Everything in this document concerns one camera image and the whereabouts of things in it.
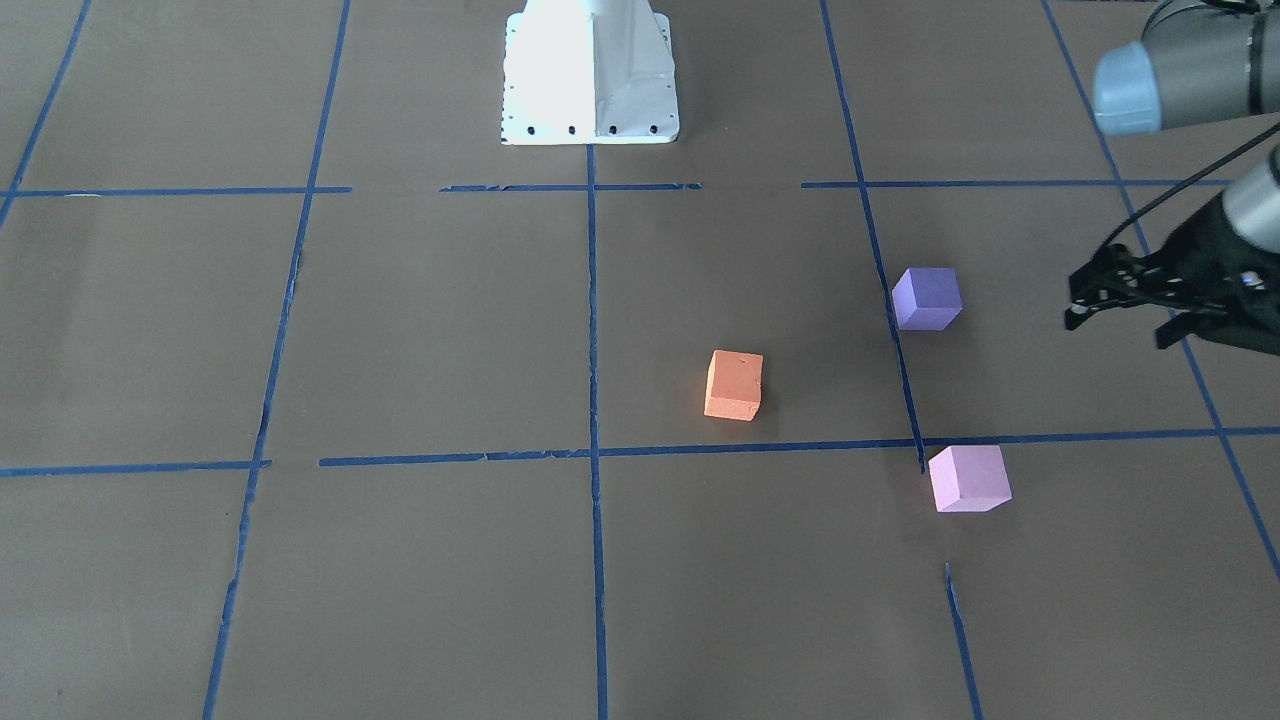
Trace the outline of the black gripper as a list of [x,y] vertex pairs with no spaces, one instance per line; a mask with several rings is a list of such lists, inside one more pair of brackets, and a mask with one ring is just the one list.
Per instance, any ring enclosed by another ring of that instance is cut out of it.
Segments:
[[[1160,350],[1188,336],[1216,345],[1277,355],[1277,254],[1249,243],[1231,223],[1217,195],[1193,213],[1143,258],[1124,245],[1108,256],[1135,273],[1137,304],[1160,304],[1179,313],[1155,331]],[[1096,313],[1126,301],[1115,266],[1088,263],[1068,278],[1064,329],[1075,331]]]

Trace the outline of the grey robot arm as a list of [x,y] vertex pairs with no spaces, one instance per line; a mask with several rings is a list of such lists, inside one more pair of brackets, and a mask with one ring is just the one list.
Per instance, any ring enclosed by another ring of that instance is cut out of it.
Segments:
[[[1140,37],[1094,70],[1094,119],[1107,136],[1155,135],[1279,105],[1277,4],[1161,1]],[[1139,258],[1108,234],[1070,274],[1068,331],[1098,313],[1156,305],[1172,311],[1160,348],[1185,337],[1279,351],[1279,167],[1268,152]]]

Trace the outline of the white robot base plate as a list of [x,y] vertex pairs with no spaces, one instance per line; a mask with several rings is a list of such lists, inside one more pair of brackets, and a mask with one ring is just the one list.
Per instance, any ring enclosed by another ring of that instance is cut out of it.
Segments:
[[506,19],[500,142],[672,143],[672,27],[649,1],[527,1]]

